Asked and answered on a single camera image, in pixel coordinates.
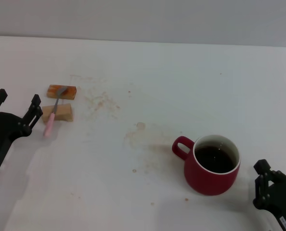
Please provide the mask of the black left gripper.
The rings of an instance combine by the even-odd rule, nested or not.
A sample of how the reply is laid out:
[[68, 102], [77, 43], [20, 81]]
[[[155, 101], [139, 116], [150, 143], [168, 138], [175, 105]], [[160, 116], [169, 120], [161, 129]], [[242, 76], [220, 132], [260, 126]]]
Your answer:
[[[0, 89], [0, 106], [7, 96], [5, 89]], [[43, 115], [40, 103], [39, 95], [35, 94], [22, 119], [10, 113], [0, 112], [0, 166], [12, 143], [32, 133], [33, 127]]]

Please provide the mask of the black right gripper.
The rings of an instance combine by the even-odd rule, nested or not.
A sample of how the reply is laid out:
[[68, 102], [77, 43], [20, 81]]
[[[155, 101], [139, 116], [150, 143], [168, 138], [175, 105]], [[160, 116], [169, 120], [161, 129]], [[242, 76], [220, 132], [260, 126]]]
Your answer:
[[281, 171], [270, 171], [266, 159], [259, 160], [254, 169], [259, 176], [255, 179], [253, 205], [273, 214], [282, 230], [286, 231], [286, 175]]

